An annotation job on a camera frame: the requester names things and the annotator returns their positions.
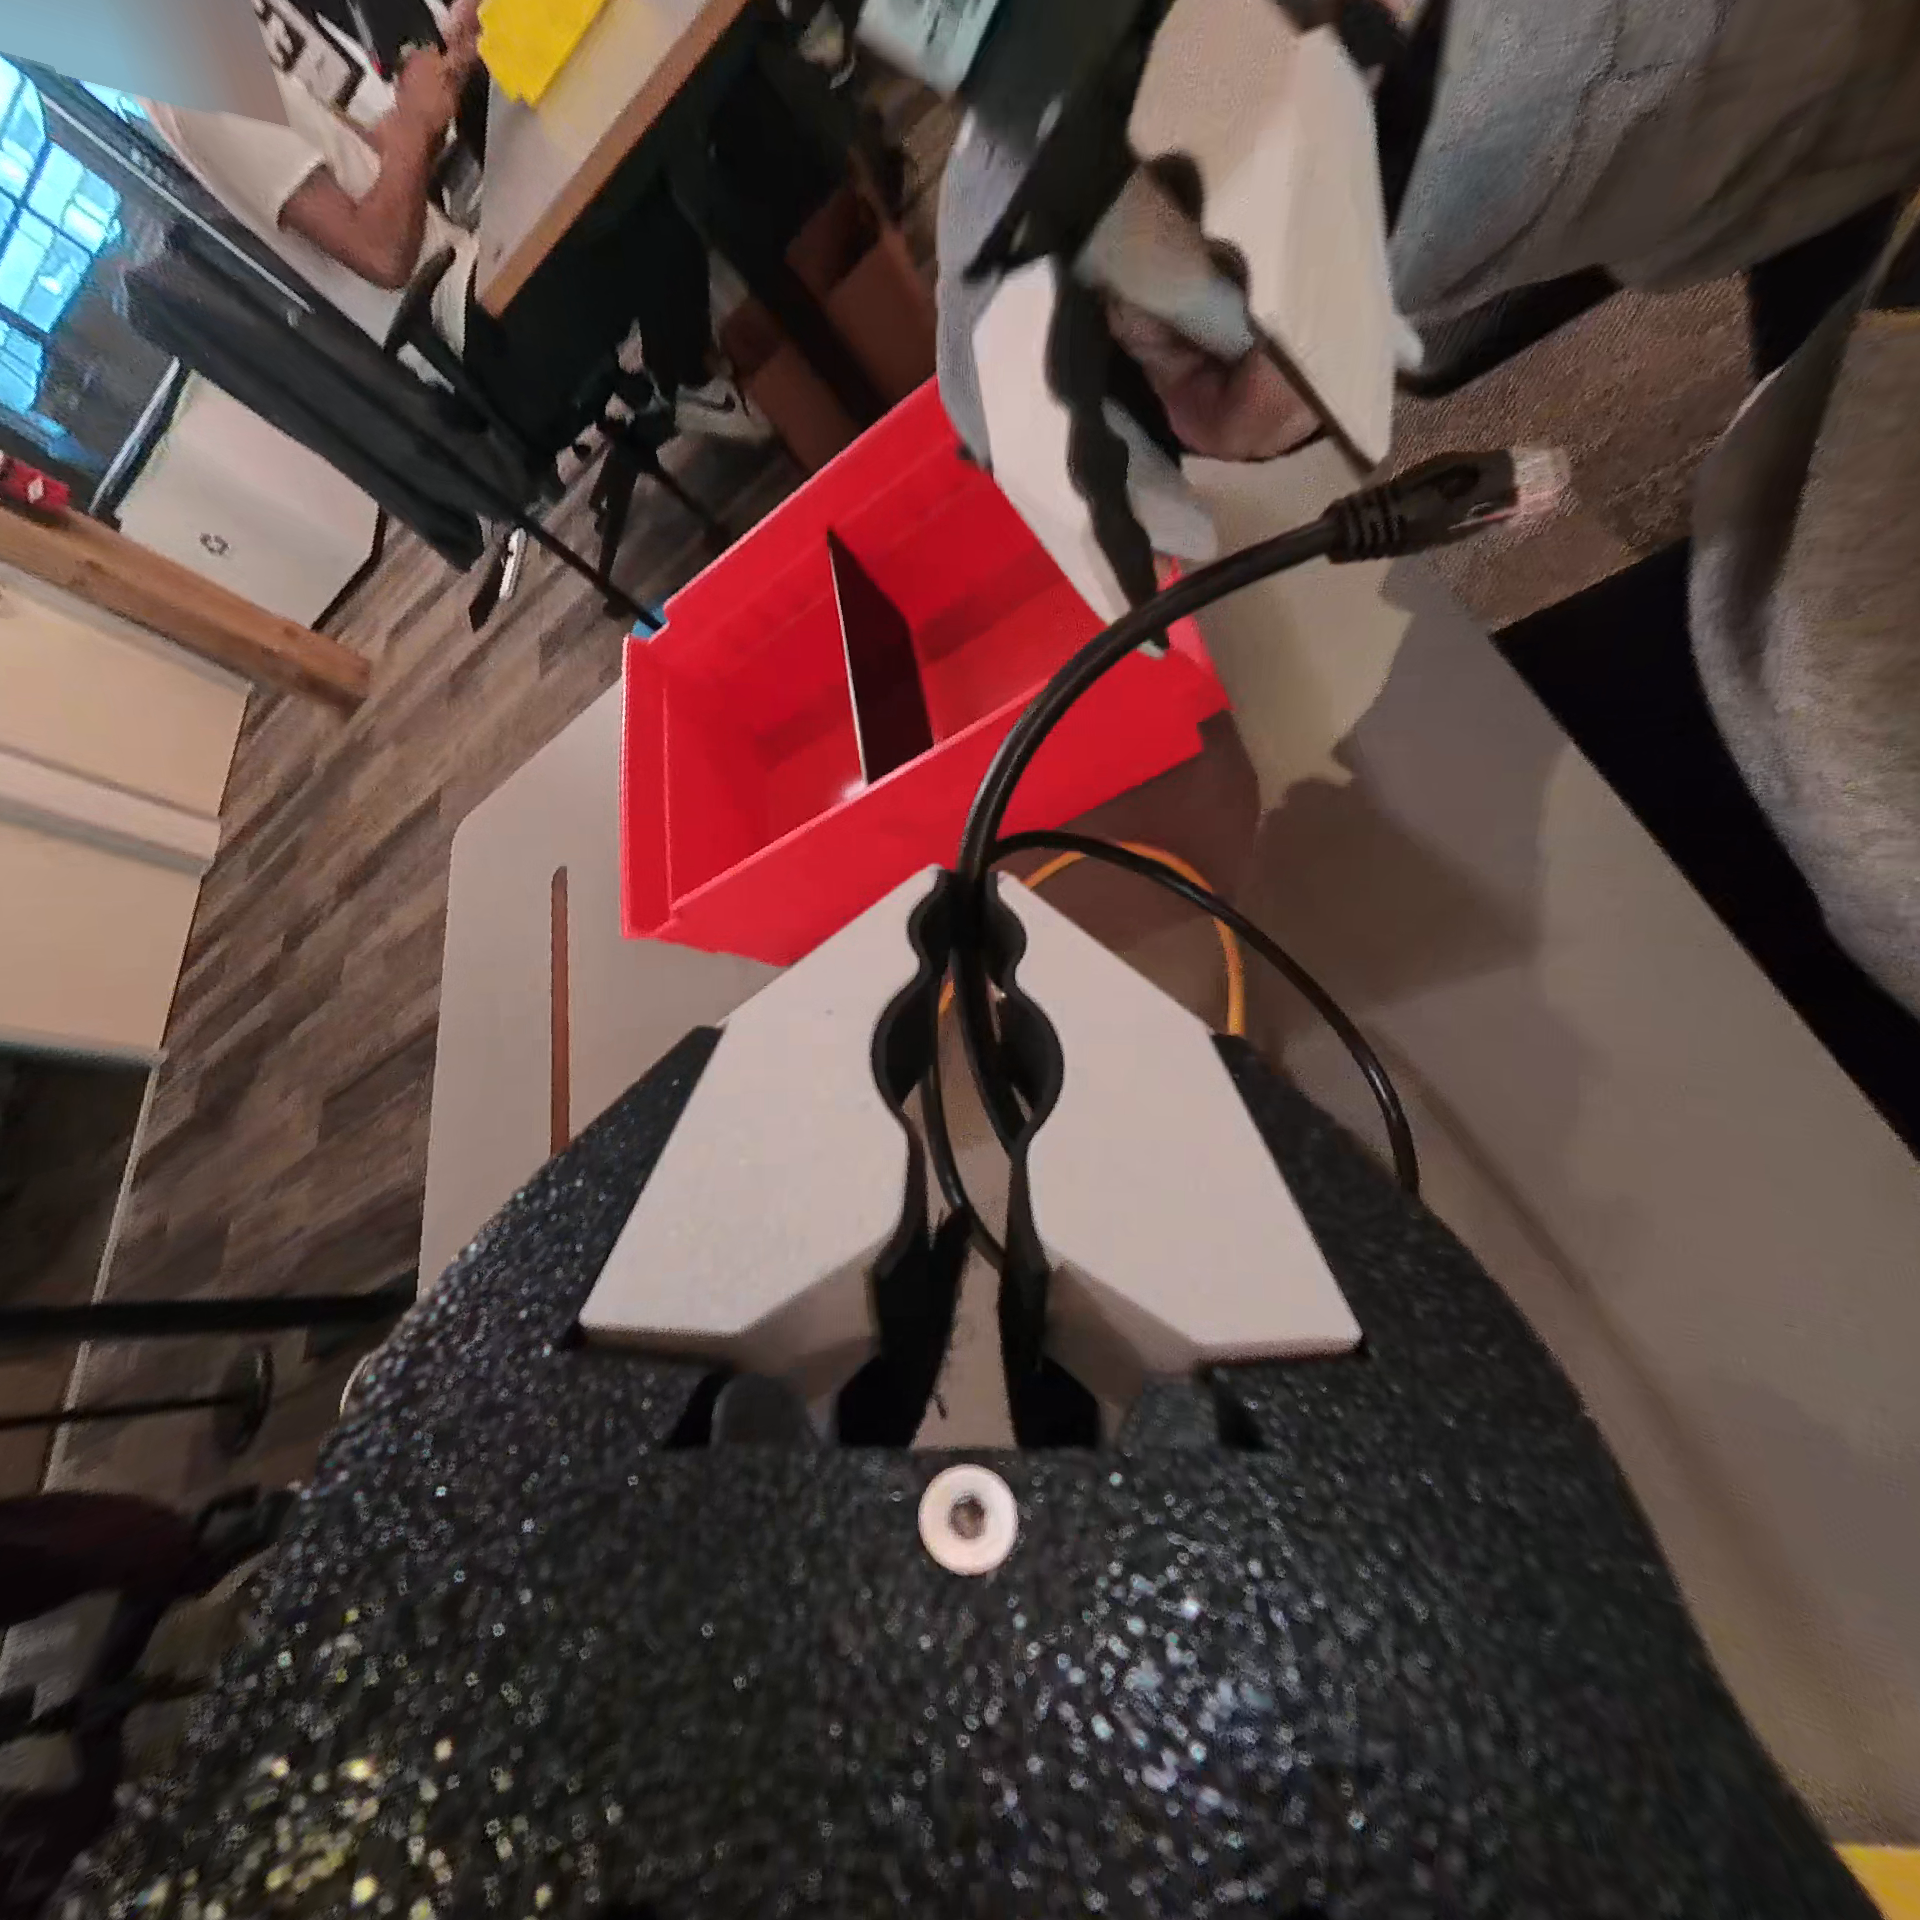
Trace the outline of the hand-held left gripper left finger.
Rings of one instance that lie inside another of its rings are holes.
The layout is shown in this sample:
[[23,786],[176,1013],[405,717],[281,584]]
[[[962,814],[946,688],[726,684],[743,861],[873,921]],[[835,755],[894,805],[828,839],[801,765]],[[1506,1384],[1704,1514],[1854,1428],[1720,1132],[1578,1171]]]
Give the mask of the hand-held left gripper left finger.
[[951,895],[912,874],[722,1023],[587,1290],[587,1342],[777,1382],[840,1443],[918,1436],[974,1240],[912,1115]]

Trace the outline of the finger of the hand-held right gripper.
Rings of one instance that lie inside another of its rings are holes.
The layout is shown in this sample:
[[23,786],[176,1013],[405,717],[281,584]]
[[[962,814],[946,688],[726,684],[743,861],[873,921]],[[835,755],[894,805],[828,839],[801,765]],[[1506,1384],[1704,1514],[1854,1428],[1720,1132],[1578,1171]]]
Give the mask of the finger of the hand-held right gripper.
[[1121,396],[1102,301],[1042,256],[1002,277],[971,322],[971,450],[1102,623],[1160,592],[1180,555],[1180,460]]
[[1141,162],[1192,164],[1263,350],[1352,469],[1380,469],[1412,332],[1387,256],[1374,90],[1329,22],[1167,17],[1131,100]]

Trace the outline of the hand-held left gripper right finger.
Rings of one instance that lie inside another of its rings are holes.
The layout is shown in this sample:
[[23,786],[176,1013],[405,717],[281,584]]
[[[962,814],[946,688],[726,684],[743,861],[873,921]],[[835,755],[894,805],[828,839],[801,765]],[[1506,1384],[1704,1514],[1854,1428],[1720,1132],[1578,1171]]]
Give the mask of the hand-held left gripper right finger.
[[1094,1443],[1154,1382],[1358,1355],[1214,1033],[1013,878],[988,883],[979,932],[1015,1439]]

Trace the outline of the person's right forearm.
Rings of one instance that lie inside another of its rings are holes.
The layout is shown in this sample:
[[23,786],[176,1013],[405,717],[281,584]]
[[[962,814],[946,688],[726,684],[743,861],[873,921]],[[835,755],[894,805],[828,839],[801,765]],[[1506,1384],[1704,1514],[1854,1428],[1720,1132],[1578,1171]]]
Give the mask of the person's right forearm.
[[1412,321],[1733,277],[1915,181],[1913,3],[1460,3],[1387,243]]

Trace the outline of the brown cardboard box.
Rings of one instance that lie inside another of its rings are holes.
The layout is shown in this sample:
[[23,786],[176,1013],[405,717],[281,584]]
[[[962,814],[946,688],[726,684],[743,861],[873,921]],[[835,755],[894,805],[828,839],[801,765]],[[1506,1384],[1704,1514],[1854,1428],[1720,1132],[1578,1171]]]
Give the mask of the brown cardboard box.
[[[842,183],[786,247],[786,267],[832,340],[888,414],[933,378],[933,296],[901,230],[858,181]],[[742,294],[715,321],[732,376],[803,475],[842,454],[862,427],[770,309]]]

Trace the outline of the red plastic bin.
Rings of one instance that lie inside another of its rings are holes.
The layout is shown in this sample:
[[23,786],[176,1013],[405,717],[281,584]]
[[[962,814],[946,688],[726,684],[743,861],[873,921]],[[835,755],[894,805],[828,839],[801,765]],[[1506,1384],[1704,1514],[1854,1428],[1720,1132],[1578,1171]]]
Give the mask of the red plastic bin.
[[627,640],[625,939],[784,966],[947,868],[1098,631],[926,380]]

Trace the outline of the black office chair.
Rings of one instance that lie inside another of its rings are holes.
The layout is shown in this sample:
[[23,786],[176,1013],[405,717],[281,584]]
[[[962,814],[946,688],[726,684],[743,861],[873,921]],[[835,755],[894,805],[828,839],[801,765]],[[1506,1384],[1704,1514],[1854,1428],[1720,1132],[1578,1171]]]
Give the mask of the black office chair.
[[[558,560],[596,595],[604,614],[627,631],[658,637],[662,604],[646,603],[615,580],[615,565],[644,487],[660,493],[702,534],[709,551],[727,546],[722,523],[667,471],[662,452],[676,439],[674,413],[641,373],[614,369],[587,378],[578,434],[539,450],[493,403],[434,325],[434,298],[455,267],[451,249],[428,252],[399,292],[381,340],[395,369],[417,361],[432,433],[472,494],[467,517],[488,528],[479,580],[467,601],[469,631],[482,631],[516,595],[529,553]],[[587,517],[596,540],[589,557],[547,524],[575,478],[587,478]]]

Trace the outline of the grey desk with wooden edge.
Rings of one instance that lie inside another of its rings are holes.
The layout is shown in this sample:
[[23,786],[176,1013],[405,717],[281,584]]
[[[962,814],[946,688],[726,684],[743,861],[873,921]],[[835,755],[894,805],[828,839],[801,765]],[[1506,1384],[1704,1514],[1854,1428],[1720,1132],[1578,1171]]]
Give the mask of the grey desk with wooden edge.
[[747,8],[608,3],[537,103],[490,88],[472,282],[483,312],[507,312]]

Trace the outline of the yellow paper on desk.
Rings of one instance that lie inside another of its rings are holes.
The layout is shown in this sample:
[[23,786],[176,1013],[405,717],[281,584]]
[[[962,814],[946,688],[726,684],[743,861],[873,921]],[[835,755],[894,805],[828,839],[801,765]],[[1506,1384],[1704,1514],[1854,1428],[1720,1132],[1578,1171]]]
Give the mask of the yellow paper on desk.
[[605,3],[479,3],[476,50],[502,98],[536,106],[605,11]]

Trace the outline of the black tripod leg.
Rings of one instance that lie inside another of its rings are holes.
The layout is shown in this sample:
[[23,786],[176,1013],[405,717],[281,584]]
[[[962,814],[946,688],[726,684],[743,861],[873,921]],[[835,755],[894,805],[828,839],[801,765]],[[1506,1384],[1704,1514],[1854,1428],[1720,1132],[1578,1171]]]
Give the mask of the black tripod leg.
[[380,1288],[344,1295],[2,1309],[2,1346],[77,1349],[90,1342],[378,1329],[414,1309],[417,1293],[417,1277],[407,1273]]

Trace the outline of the person's grey sweater torso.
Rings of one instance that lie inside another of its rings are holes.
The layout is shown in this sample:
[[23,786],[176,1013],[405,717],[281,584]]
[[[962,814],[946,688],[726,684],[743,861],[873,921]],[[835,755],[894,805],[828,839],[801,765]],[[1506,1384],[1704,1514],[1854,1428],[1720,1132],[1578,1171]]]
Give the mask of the person's grey sweater torso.
[[1691,663],[1835,945],[1917,1008],[1917,213],[1742,403],[1691,500]]

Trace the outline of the white cabinet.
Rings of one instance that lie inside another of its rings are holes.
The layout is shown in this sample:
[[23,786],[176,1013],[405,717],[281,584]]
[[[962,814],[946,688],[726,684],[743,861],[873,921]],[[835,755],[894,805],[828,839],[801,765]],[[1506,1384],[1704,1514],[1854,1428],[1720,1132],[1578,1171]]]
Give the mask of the white cabinet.
[[184,376],[108,515],[132,543],[309,631],[381,543],[370,494],[199,375]]

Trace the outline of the wooden shelf board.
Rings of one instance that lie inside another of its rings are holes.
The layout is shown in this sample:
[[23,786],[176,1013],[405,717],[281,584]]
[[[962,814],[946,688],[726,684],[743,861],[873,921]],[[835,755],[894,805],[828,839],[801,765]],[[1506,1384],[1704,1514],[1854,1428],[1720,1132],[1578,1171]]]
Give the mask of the wooden shelf board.
[[2,509],[2,563],[176,644],[255,687],[351,712],[372,688],[372,667],[331,637],[253,604],[184,565],[73,513]]

